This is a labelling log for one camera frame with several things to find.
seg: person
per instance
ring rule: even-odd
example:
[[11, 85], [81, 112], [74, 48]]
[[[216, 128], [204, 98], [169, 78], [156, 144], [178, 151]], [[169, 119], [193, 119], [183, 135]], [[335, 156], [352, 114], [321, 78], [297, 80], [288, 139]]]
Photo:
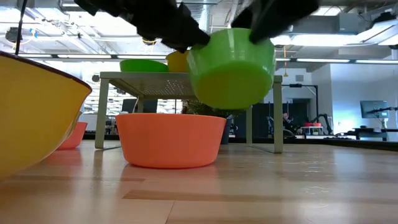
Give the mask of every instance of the person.
[[301, 134], [300, 126], [294, 123], [294, 119], [289, 117], [288, 112], [284, 111], [282, 115], [284, 129], [291, 131], [294, 134]]

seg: white table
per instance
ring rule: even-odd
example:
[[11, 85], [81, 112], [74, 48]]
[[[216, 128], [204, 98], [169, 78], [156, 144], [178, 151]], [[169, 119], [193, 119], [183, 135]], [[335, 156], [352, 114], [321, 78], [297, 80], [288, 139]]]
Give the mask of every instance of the white table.
[[[137, 97], [136, 106], [138, 106], [137, 111], [139, 113], [143, 110], [145, 100], [196, 99], [187, 73], [101, 72], [99, 77], [101, 78], [101, 86], [99, 89], [98, 117], [95, 132], [95, 148], [97, 149], [120, 147], [104, 147], [109, 84]], [[282, 76], [274, 77], [274, 116], [276, 121], [274, 123], [275, 149], [272, 152], [282, 153]], [[253, 146], [251, 107], [246, 111], [246, 142], [248, 145]]]
[[322, 126], [306, 126], [306, 127], [301, 127], [301, 129], [303, 130], [303, 132], [305, 134], [308, 134], [308, 135], [316, 135], [316, 134], [311, 134], [311, 130], [312, 130], [312, 133], [316, 130], [316, 131], [318, 131], [318, 135], [323, 134]]

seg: black cable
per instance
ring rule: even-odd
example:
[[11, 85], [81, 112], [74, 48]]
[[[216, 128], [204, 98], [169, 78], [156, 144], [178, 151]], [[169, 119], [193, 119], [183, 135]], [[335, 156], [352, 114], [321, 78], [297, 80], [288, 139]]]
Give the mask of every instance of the black cable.
[[338, 8], [338, 9], [340, 9], [340, 12], [344, 12], [344, 10], [342, 10], [342, 8], [340, 8], [339, 6], [330, 6], [330, 8], [329, 8], [328, 10], [326, 10], [325, 13], [323, 13], [323, 15], [326, 15], [326, 13], [327, 13], [328, 11], [330, 11], [330, 9], [332, 9], [333, 7], [336, 7], [336, 8]]
[[19, 54], [19, 46], [21, 44], [21, 39], [22, 39], [22, 19], [24, 18], [26, 4], [27, 0], [24, 0], [21, 7], [21, 18], [19, 19], [18, 23], [18, 34], [17, 34], [17, 42], [15, 47], [15, 55]]
[[362, 18], [365, 22], [372, 22], [372, 21], [366, 20], [365, 17], [362, 16], [362, 14], [358, 14], [358, 15], [359, 15], [360, 18]]

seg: green bowl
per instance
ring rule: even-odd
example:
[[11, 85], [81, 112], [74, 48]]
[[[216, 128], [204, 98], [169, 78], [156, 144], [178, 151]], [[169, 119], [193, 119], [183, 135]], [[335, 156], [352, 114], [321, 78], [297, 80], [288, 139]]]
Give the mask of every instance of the green bowl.
[[272, 88], [274, 45], [249, 41], [249, 29], [225, 29], [211, 34], [208, 45], [193, 46], [187, 60], [193, 91], [214, 108], [245, 109]]
[[129, 59], [120, 62], [122, 72], [169, 72], [169, 67], [162, 62], [148, 59]]

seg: yellow bowl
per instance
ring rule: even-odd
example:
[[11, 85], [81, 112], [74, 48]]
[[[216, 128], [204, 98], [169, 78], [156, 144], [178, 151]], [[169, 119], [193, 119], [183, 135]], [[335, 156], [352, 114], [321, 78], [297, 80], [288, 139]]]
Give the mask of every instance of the yellow bowl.
[[180, 52], [173, 52], [166, 56], [167, 66], [169, 66], [169, 72], [188, 72], [187, 62], [188, 50], [184, 54]]
[[61, 145], [91, 88], [67, 73], [1, 51], [0, 68], [2, 179]]

